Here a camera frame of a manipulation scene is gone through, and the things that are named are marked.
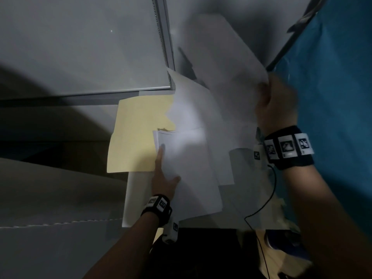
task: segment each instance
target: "wristband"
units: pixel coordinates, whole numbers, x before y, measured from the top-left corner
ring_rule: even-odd
[[[269,163],[283,170],[293,166],[314,164],[309,137],[297,126],[278,130],[265,138],[265,151]]]
[[[166,225],[172,213],[168,197],[161,194],[151,197],[141,215],[148,211],[155,213],[159,217],[159,227]]]

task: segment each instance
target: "blue cloth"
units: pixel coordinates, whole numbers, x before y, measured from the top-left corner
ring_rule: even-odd
[[[372,0],[328,0],[274,71],[298,90],[317,169],[372,239],[371,10]],[[289,205],[282,180],[277,193]]]

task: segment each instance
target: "left hand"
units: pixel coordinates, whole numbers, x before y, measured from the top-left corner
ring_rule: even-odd
[[[176,190],[176,186],[181,180],[181,177],[177,176],[172,180],[167,180],[164,176],[163,171],[161,170],[161,161],[163,159],[163,148],[159,147],[158,155],[155,160],[155,172],[154,177],[151,181],[151,190],[152,195],[155,194],[162,194],[168,197],[171,201],[174,197],[174,192]]]

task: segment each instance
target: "white marker tag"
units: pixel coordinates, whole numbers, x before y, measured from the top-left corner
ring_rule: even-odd
[[[146,207],[154,206],[154,203],[156,202],[157,199],[158,199],[158,196],[151,197],[150,200],[148,201]]]
[[[292,135],[278,137],[278,141],[283,158],[298,157]]]
[[[159,211],[161,211],[161,212],[163,212],[164,211],[164,209],[165,209],[165,206],[167,205],[167,201],[166,200],[164,200],[163,198],[161,198],[160,199],[160,202],[159,202],[159,204],[156,206],[156,208],[159,210]]]
[[[266,152],[269,155],[270,159],[279,159],[278,154],[275,149],[274,141],[273,140],[265,140],[263,141],[265,144]]]
[[[314,150],[311,147],[309,137],[307,136],[306,133],[298,133],[295,134],[298,146],[300,147],[301,150],[301,155],[313,155]]]

